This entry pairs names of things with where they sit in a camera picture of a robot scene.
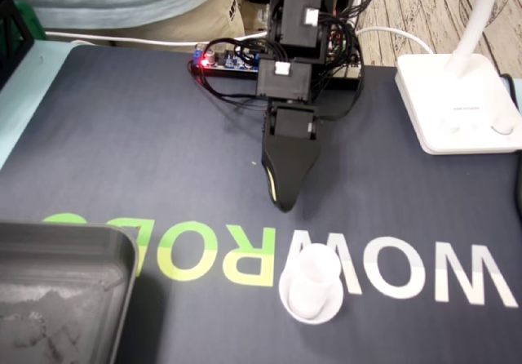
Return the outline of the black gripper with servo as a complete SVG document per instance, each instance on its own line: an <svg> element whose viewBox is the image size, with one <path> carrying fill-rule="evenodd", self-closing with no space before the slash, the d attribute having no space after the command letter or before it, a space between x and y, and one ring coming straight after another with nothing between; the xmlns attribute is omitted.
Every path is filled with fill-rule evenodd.
<svg viewBox="0 0 522 364"><path fill-rule="evenodd" d="M265 114L262 165L274 206L293 209L300 189L321 151L319 117L306 104L273 104Z"/></svg>

